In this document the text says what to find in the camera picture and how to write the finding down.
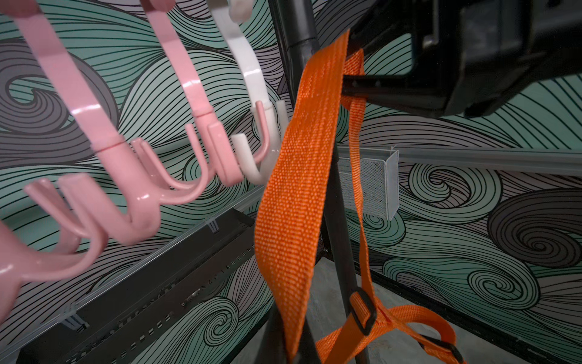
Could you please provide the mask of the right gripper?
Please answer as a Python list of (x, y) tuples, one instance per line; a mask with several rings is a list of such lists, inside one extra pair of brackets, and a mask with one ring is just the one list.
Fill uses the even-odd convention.
[(412, 41), (404, 75), (347, 76), (343, 95), (424, 117), (490, 115), (530, 84), (581, 71), (579, 1), (378, 1), (349, 54)]

